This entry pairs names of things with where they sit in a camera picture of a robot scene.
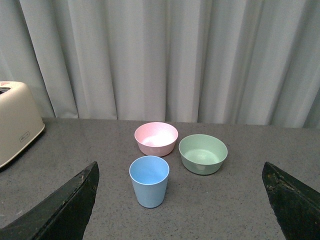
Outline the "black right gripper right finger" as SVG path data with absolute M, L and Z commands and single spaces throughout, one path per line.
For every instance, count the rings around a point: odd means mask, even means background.
M 320 193 L 270 162 L 262 181 L 277 222 L 287 240 L 320 238 Z

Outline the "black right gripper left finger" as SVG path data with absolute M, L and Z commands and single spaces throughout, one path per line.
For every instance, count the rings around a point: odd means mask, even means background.
M 30 211 L 0 230 L 2 240 L 81 240 L 95 204 L 97 162 L 71 178 Z

